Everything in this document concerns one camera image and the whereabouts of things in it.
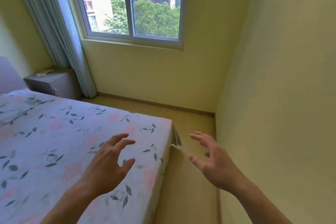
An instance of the blue curtain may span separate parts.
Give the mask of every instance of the blue curtain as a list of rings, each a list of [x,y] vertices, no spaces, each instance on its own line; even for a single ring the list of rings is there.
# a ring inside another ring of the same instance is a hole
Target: blue curtain
[[[87,66],[68,0],[24,0],[56,66],[75,70],[83,94],[94,97],[95,83]]]

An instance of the yellow wall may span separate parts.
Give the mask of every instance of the yellow wall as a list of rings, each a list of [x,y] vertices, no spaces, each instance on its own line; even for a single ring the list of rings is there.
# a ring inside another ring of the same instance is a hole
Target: yellow wall
[[[52,65],[23,0],[0,0],[0,56],[22,77]]]
[[[336,221],[336,0],[251,0],[217,138],[293,221]],[[223,223],[250,223],[221,193]]]
[[[248,1],[187,0],[184,51],[83,40],[98,91],[214,112]]]

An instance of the hand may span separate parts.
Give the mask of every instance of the hand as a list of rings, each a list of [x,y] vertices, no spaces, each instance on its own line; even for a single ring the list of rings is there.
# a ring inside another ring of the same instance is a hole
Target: hand
[[[118,165],[121,150],[135,143],[134,140],[123,139],[125,137],[128,137],[128,134],[118,134],[105,142],[78,181],[78,184],[95,198],[114,190],[135,163],[135,159],[132,158],[122,167]]]
[[[248,181],[227,152],[211,136],[196,132],[196,134],[191,134],[190,137],[199,141],[200,145],[207,147],[209,150],[204,153],[205,156],[210,158],[208,162],[191,154],[189,159],[214,186],[234,194],[244,182]]]

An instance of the window mullion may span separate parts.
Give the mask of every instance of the window mullion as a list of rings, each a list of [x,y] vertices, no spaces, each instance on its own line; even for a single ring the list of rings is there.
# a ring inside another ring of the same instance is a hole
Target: window mullion
[[[133,30],[133,11],[132,11],[131,0],[125,0],[125,4],[126,4],[129,37],[130,37],[130,39],[133,39],[134,38],[134,30]]]

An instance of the wooden floor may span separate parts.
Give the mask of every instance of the wooden floor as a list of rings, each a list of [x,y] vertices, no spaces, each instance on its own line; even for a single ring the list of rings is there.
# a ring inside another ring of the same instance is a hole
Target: wooden floor
[[[171,147],[153,224],[218,223],[216,188],[203,177],[187,157],[192,153],[200,158],[206,158],[203,155],[205,148],[191,140],[189,134],[197,130],[214,136],[214,118],[101,96],[82,100],[173,120],[183,146],[181,149]]]

